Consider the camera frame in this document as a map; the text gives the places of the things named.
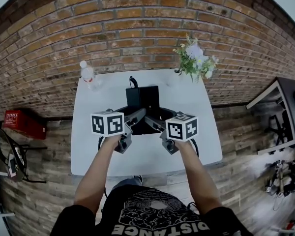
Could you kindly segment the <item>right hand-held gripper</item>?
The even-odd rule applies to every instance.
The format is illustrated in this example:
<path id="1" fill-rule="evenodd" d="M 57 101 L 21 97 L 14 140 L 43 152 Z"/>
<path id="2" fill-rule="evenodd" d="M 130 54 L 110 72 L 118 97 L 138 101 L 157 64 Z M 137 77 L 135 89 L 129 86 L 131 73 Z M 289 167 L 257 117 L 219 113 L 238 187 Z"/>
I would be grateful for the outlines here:
<path id="1" fill-rule="evenodd" d="M 197 116 L 179 113 L 177 116 L 165 121 L 155 119 L 151 116 L 145 116 L 145 123 L 154 130 L 162 133 L 160 136 L 162 145 L 170 155 L 179 151 L 175 145 L 177 141 L 191 141 L 198 155 L 198 146 L 194 139 L 198 135 Z"/>

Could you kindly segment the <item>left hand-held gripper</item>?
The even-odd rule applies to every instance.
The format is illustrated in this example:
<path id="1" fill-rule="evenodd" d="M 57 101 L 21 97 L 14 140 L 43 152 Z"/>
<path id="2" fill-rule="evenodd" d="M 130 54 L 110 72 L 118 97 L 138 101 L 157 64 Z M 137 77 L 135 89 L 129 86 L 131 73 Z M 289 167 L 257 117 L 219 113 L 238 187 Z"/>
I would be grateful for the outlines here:
<path id="1" fill-rule="evenodd" d="M 121 135 L 115 151 L 124 154 L 132 143 L 131 135 L 133 131 L 131 127 L 138 122 L 138 119 L 143 119 L 146 114 L 146 108 L 141 108 L 127 116 L 122 112 L 114 112 L 112 109 L 91 114 L 92 133 L 100 136 L 98 149 L 101 148 L 105 138 Z"/>

